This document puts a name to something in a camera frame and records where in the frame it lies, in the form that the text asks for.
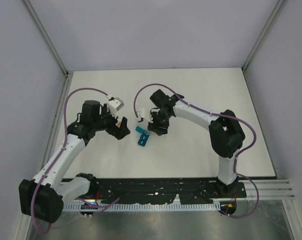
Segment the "teal pill organizer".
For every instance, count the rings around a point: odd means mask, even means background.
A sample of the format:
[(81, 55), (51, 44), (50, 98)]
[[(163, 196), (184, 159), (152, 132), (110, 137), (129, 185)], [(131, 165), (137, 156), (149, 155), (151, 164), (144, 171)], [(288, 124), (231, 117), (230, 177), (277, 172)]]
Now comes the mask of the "teal pill organizer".
[(141, 146), (141, 147), (145, 147), (146, 146), (146, 143), (147, 143), (147, 141), (148, 141), (148, 139), (149, 139), (149, 135), (145, 135), (144, 133), (143, 133), (143, 131), (145, 130), (145, 129), (143, 129), (143, 128), (141, 128), (140, 126), (137, 126), (136, 128), (135, 128), (135, 130), (140, 134), (140, 138), (139, 138), (139, 140), (138, 140), (138, 145), (139, 146)]

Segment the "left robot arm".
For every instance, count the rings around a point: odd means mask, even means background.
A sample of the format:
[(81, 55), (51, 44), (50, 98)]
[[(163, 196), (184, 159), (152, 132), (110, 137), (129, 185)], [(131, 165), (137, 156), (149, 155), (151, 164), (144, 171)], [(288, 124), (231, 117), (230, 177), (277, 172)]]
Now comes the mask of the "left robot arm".
[(118, 121), (117, 113), (122, 107), (124, 102), (117, 97), (112, 97), (105, 104), (96, 100), (83, 103), (76, 121), (67, 127), (66, 138), (59, 150), (33, 179), (20, 183), (18, 191), (23, 214), (52, 224), (58, 220), (65, 205), (80, 196), (92, 199), (97, 195), (96, 178), (92, 174), (79, 173), (70, 182), (60, 183), (96, 132), (105, 131), (117, 140), (130, 134), (127, 118)]

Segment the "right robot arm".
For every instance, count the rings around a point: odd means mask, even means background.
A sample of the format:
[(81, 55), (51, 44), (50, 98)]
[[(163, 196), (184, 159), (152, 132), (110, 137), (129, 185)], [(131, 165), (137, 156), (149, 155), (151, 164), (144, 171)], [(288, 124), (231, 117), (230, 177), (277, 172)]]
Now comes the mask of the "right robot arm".
[(214, 116), (208, 110), (187, 103), (183, 98), (181, 95), (168, 96), (160, 89), (155, 91), (150, 100), (158, 111), (150, 112), (148, 130), (158, 136), (167, 134), (171, 117), (189, 120), (206, 129), (210, 135), (211, 146), (219, 156), (216, 189), (219, 195), (228, 197), (235, 191), (238, 182), (233, 168), (235, 154), (241, 149), (246, 137), (244, 131), (231, 110), (221, 113), (222, 116)]

